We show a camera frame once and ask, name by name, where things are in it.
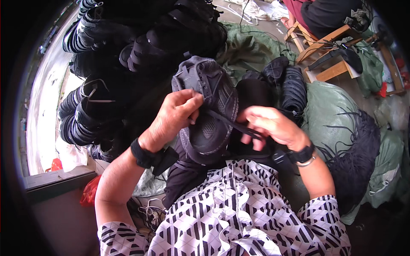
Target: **person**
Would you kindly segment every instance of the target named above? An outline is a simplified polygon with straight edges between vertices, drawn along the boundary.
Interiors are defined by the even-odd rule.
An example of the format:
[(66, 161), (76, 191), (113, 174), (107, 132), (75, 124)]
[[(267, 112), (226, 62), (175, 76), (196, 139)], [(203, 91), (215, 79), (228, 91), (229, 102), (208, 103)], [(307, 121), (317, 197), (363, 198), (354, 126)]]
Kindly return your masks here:
[[(195, 124), (203, 96), (185, 89), (164, 99), (151, 126), (137, 141), (161, 150), (178, 132)], [(237, 117), (248, 127), (299, 152), (311, 142), (280, 111), (250, 106)], [(248, 135), (242, 143), (249, 144)], [(261, 150), (264, 140), (254, 140)], [(310, 201), (298, 213), (280, 193), (278, 172), (246, 159), (209, 170), (202, 184), (179, 197), (151, 243), (133, 224), (126, 203), (144, 172), (130, 148), (104, 171), (95, 198), (101, 255), (349, 255), (350, 243), (337, 210), (335, 186), (314, 153), (299, 167)]]
[(363, 12), (361, 0), (283, 0), (283, 3), (289, 10), (289, 20), (281, 19), (285, 27), (289, 29), (298, 21), (318, 39), (345, 24), (357, 28), (359, 32), (369, 26), (366, 17), (370, 14)]

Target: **hand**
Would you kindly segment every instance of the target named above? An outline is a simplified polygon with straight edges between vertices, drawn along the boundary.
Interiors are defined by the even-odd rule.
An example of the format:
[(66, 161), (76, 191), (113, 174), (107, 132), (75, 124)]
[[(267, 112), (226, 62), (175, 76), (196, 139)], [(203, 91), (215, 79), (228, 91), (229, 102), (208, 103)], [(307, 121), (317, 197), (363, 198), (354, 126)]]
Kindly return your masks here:
[[(304, 147), (310, 146), (308, 136), (291, 120), (275, 108), (264, 106), (250, 106), (237, 117), (238, 122), (249, 121), (248, 127), (264, 136), (271, 136), (277, 143), (286, 145), (290, 150), (299, 152)], [(249, 144), (252, 138), (244, 134), (241, 142)], [(253, 139), (253, 149), (260, 151), (265, 146), (265, 141)]]
[(140, 147), (152, 153), (161, 150), (182, 128), (195, 124), (202, 103), (202, 94), (192, 89), (168, 94), (151, 126), (139, 137)]

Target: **wooden stool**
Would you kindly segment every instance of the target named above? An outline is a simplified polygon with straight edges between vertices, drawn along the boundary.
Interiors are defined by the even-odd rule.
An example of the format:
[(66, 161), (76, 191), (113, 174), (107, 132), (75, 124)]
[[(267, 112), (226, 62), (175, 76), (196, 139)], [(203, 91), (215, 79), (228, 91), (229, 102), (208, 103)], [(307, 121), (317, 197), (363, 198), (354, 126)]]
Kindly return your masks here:
[(322, 81), (326, 82), (330, 80), (331, 78), (334, 78), (340, 74), (343, 74), (345, 72), (349, 72), (349, 75), (351, 78), (356, 78), (359, 77), (360, 74), (356, 72), (352, 66), (350, 66), (346, 61), (342, 60), (339, 63), (331, 66), (330, 68), (324, 70), (323, 72), (320, 72), (318, 70), (309, 70), (309, 67), (305, 68), (305, 73), (306, 76), (309, 80), (309, 83), (312, 83), (313, 81)]
[(312, 45), (314, 42), (318, 41), (317, 37), (309, 33), (298, 21), (296, 21), (293, 27), (289, 28), (287, 31), (285, 42), (291, 38), (294, 38), (293, 40), (299, 52), (303, 52), (305, 50), (305, 44)]
[[(300, 36), (305, 38), (304, 40), (302, 40), (301, 38), (297, 38), (298, 31), (301, 33)], [(330, 49), (322, 49), (323, 47), (331, 46), (326, 42), (334, 42), (348, 36), (353, 37), (353, 39), (348, 41), (347, 43), (355, 44), (362, 40), (362, 36), (353, 29), (351, 29), (350, 26), (347, 24), (319, 40), (317, 39), (317, 37), (309, 33), (299, 22), (296, 21), (295, 25), (291, 27), (288, 33), (286, 34), (285, 41), (294, 38), (293, 40), (295, 41), (296, 47), (300, 52), (298, 58), (296, 59), (296, 62), (299, 63), (306, 60), (316, 52), (320, 54), (328, 52)]]

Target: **red plastic bag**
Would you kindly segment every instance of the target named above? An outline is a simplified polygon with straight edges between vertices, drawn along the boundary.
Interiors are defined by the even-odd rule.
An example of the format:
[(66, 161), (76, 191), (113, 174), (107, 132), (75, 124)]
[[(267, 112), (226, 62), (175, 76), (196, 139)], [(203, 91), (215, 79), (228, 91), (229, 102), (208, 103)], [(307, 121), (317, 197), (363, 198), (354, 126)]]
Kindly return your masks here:
[(61, 160), (58, 158), (54, 158), (51, 164), (51, 171), (54, 172), (54, 171), (58, 171), (62, 169), (63, 169), (63, 165), (61, 164)]
[(96, 199), (96, 192), (98, 183), (100, 182), (101, 175), (98, 175), (94, 179), (92, 179), (87, 186), (84, 188), (84, 192), (82, 193), (80, 204), (81, 206), (94, 206), (94, 202)]

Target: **bare foot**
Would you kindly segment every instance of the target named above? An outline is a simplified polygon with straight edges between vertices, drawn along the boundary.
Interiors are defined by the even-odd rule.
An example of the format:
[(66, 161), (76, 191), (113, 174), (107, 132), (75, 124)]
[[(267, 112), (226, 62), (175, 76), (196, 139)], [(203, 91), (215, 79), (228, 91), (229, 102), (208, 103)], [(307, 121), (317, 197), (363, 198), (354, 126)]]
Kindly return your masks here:
[(285, 28), (289, 29), (289, 19), (288, 18), (282, 17), (282, 18), (280, 18), (280, 21), (285, 26)]

